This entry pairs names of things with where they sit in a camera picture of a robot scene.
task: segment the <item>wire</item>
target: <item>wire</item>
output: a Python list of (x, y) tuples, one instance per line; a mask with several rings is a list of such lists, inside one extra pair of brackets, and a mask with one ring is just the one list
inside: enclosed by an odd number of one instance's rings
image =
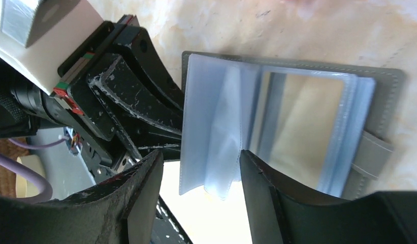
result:
[(16, 198), (19, 201), (26, 203), (45, 202), (51, 199), (53, 196), (53, 187), (50, 183), (38, 173), (27, 168), (26, 166), (0, 154), (0, 165), (11, 170), (12, 172), (23, 176), (26, 180), (30, 181), (39, 190), (39, 194), (33, 197)]
[(26, 144), (26, 143), (23, 143), (23, 142), (19, 142), (19, 141), (13, 139), (13, 138), (9, 138), (8, 140), (10, 142), (14, 143), (17, 146), (20, 146), (20, 147), (23, 147), (23, 148), (26, 148), (26, 149), (40, 150), (40, 149), (46, 149), (46, 148), (49, 148), (49, 147), (52, 147), (52, 146), (59, 145), (60, 143), (68, 140), (68, 138), (62, 137), (58, 141), (55, 141), (53, 143), (46, 144), (46, 145), (29, 145), (29, 144)]

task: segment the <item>wicker texture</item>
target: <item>wicker texture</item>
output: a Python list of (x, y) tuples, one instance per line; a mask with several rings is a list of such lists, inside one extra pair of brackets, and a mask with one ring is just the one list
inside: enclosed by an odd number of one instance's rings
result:
[[(7, 139), (0, 139), (0, 153), (17, 160), (17, 157), (29, 155), (29, 150), (12, 144)], [(0, 165), (0, 195), (6, 197), (16, 197), (15, 193), (15, 173)]]

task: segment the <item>gray floor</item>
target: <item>gray floor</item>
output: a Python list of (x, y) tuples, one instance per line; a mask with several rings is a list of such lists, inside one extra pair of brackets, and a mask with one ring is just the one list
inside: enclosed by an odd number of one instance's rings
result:
[[(58, 140), (59, 135), (63, 135), (62, 128), (39, 130), (30, 138), (30, 143), (48, 144)], [(47, 180), (53, 186), (53, 199), (64, 199), (94, 185), (82, 159), (71, 155), (65, 143), (33, 152), (40, 157)]]

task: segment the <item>beige tabletop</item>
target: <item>beige tabletop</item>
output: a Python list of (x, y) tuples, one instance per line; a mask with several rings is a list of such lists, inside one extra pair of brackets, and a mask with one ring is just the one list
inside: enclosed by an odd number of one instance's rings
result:
[[(408, 78), (388, 136), (395, 151), (368, 191), (417, 190), (417, 0), (89, 1), (105, 19), (136, 14), (177, 83), (185, 50), (403, 70)], [(170, 202), (174, 211), (178, 203)], [(226, 228), (183, 225), (195, 243), (214, 243), (210, 236)]]

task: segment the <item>gray tab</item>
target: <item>gray tab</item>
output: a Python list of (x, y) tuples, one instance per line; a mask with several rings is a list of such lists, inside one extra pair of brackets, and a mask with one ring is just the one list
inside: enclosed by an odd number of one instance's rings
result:
[(392, 145), (364, 131), (352, 168), (369, 179), (377, 180), (392, 151)]

